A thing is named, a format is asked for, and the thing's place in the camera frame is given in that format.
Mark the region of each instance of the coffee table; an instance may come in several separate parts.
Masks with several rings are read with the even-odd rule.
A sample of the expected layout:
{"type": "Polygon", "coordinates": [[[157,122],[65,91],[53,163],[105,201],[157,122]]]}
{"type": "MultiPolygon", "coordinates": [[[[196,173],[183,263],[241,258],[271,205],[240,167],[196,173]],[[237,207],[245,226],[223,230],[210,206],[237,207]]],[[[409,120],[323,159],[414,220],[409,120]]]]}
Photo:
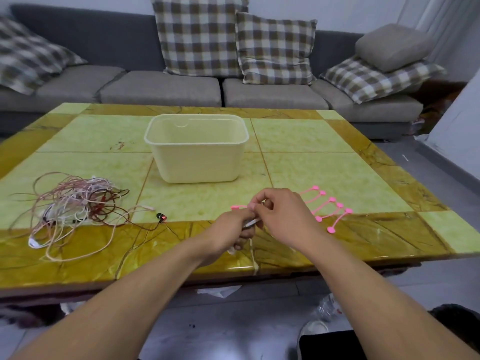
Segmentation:
{"type": "MultiPolygon", "coordinates": [[[[351,207],[354,214],[336,225],[335,237],[372,266],[480,254],[480,234],[474,228],[335,111],[64,103],[0,145],[0,179],[3,302],[102,289],[200,233],[231,205],[247,204],[264,187],[300,192],[317,185],[351,207]],[[212,184],[163,181],[143,135],[152,116],[172,113],[246,119],[250,140],[240,177],[212,184]],[[17,237],[26,233],[27,220],[7,231],[31,206],[10,194],[31,193],[33,181],[53,171],[107,178],[130,190],[122,207],[149,205],[167,215],[168,222],[153,232],[122,226],[107,249],[86,259],[45,261],[43,249],[29,248],[26,236],[17,237]]],[[[58,181],[52,176],[44,188],[58,181]]],[[[335,218],[319,225],[326,228],[335,218]]],[[[151,212],[136,213],[133,221],[148,228],[157,223],[151,212]]],[[[59,254],[70,258],[93,252],[110,235],[109,227],[83,226],[59,254]]],[[[258,230],[242,251],[198,269],[188,283],[312,271],[314,266],[302,254],[258,230]]]]}

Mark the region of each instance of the light green tile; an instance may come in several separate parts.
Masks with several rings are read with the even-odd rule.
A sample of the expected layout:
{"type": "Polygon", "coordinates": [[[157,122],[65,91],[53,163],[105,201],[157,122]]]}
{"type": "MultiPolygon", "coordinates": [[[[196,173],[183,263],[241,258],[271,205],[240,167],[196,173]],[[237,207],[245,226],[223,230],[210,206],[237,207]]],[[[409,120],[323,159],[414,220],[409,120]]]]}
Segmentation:
{"type": "MultiPolygon", "coordinates": [[[[169,221],[214,220],[232,205],[246,205],[265,187],[271,187],[262,154],[243,154],[241,174],[233,182],[170,184],[154,165],[140,197],[141,205],[154,207],[169,221]]],[[[155,222],[153,213],[139,212],[134,222],[155,222]]]]}
{"type": "Polygon", "coordinates": [[[149,152],[144,141],[152,116],[79,115],[39,152],[149,152]]]}
{"type": "MultiPolygon", "coordinates": [[[[64,172],[85,179],[92,176],[112,181],[120,189],[130,193],[120,202],[129,209],[135,206],[152,162],[151,153],[56,153],[36,152],[19,164],[0,180],[0,230],[8,229],[21,213],[29,210],[33,202],[18,200],[32,199],[33,196],[12,193],[33,193],[32,184],[41,175],[49,172],[64,172]]],[[[38,192],[45,193],[65,179],[64,175],[49,175],[40,181],[38,192]]],[[[24,215],[16,228],[30,226],[30,216],[24,215]]]]}
{"type": "Polygon", "coordinates": [[[453,211],[419,212],[458,254],[480,253],[480,233],[453,211]]]}
{"type": "MultiPolygon", "coordinates": [[[[319,186],[357,214],[412,211],[357,153],[292,152],[263,156],[275,188],[302,192],[319,186]]],[[[312,194],[304,196],[304,200],[310,198],[312,194]]],[[[310,209],[321,202],[310,204],[310,209]]]]}
{"type": "Polygon", "coordinates": [[[50,114],[81,114],[91,103],[62,103],[50,111],[50,114]]]}
{"type": "Polygon", "coordinates": [[[252,119],[263,152],[352,152],[323,120],[252,119]]]}
{"type": "Polygon", "coordinates": [[[245,125],[247,126],[248,134],[250,136],[250,139],[247,142],[247,145],[245,145],[245,152],[249,153],[255,153],[255,152],[260,152],[260,147],[258,146],[258,141],[257,137],[255,136],[255,131],[254,127],[252,126],[252,120],[249,118],[244,118],[245,125]]]}
{"type": "Polygon", "coordinates": [[[337,111],[317,110],[317,112],[325,120],[345,120],[337,111]]]}

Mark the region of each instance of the left hand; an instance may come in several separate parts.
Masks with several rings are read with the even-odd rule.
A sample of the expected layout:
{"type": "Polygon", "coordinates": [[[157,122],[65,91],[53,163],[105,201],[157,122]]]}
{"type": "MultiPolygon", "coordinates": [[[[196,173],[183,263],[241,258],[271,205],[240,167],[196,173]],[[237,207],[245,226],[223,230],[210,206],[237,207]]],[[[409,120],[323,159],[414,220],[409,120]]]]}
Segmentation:
{"type": "Polygon", "coordinates": [[[255,236],[255,226],[242,230],[245,221],[255,218],[249,209],[228,211],[199,235],[205,241],[205,260],[201,266],[209,266],[231,247],[242,250],[248,239],[255,236]]]}

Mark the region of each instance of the gray sofa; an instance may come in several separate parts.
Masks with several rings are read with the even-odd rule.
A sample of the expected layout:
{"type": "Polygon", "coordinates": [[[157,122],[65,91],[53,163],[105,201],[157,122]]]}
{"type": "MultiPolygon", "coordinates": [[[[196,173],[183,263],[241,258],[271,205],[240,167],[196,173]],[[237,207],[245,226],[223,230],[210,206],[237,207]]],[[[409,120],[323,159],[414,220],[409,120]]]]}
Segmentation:
{"type": "MultiPolygon", "coordinates": [[[[15,133],[63,102],[194,107],[333,109],[371,139],[405,133],[423,106],[397,94],[361,105],[324,80],[312,86],[244,85],[241,79],[163,73],[154,16],[40,5],[12,5],[34,33],[69,48],[89,65],[67,68],[33,96],[0,87],[0,133],[15,133]]],[[[362,34],[316,32],[315,76],[354,55],[362,34]]]]}

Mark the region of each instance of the hand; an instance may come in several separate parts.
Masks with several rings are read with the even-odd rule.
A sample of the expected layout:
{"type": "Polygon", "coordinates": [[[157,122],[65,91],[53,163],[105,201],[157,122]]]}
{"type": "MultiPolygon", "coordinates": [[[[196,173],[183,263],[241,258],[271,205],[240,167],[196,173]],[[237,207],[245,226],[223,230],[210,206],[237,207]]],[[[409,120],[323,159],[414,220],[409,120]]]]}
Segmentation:
{"type": "Polygon", "coordinates": [[[305,241],[322,234],[300,194],[290,189],[263,189],[248,208],[262,219],[273,237],[296,250],[302,251],[305,241]]]}
{"type": "Polygon", "coordinates": [[[202,240],[205,240],[206,249],[206,258],[201,266],[214,263],[231,247],[242,250],[247,239],[255,236],[255,226],[242,230],[243,224],[254,218],[255,213],[248,209],[221,214],[207,230],[199,235],[202,240]]]}

